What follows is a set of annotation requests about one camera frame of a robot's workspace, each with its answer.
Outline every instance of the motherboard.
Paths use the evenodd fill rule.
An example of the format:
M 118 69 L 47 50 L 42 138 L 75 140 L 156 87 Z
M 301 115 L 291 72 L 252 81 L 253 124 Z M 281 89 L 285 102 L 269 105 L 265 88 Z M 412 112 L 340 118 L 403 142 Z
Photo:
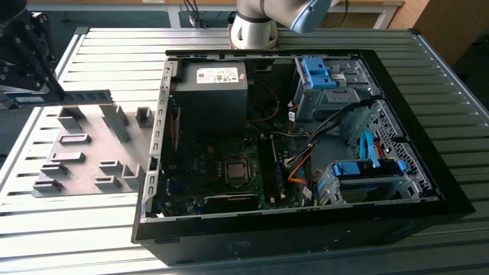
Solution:
M 287 139 L 273 135 L 190 139 L 170 169 L 163 212 L 200 215 L 297 207 L 300 188 L 287 182 Z

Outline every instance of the blue plastic latch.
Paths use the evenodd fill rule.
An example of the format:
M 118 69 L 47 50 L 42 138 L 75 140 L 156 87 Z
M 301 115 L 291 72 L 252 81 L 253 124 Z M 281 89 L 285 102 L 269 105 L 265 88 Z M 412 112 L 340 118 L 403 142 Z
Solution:
M 340 162 L 337 165 L 341 168 L 341 175 L 360 175 L 359 164 L 356 162 Z
M 408 165 L 405 165 L 405 162 L 404 162 L 403 159 L 400 159 L 397 161 L 397 166 L 399 166 L 400 170 L 403 171 L 403 173 L 408 172 Z
M 323 58 L 320 57 L 304 57 L 304 71 L 308 74 L 311 80 L 311 87 L 316 88 L 336 88 L 336 81 L 331 79 L 329 67 L 325 65 Z
M 333 165 L 333 172 L 336 176 L 341 176 L 341 170 L 340 170 L 339 165 Z

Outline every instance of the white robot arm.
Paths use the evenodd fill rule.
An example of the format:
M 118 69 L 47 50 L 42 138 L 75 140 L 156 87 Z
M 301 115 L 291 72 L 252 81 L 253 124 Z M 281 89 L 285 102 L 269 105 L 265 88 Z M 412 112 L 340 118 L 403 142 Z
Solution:
M 237 0 L 231 29 L 237 49 L 271 49 L 277 45 L 277 23 L 304 34 L 319 26 L 332 0 Z

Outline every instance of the ram slot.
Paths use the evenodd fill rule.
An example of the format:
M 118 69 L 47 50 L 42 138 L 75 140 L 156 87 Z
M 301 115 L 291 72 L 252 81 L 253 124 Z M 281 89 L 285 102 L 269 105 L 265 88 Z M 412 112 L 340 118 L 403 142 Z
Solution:
M 265 195 L 271 203 L 285 198 L 283 169 L 279 163 L 275 141 L 264 136 L 259 139 L 259 155 Z

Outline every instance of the power supply label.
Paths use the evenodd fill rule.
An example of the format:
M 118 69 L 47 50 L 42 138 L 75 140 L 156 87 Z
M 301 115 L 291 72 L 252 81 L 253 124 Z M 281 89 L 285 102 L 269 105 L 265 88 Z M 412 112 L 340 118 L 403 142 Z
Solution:
M 200 68 L 197 70 L 197 84 L 236 83 L 237 68 Z

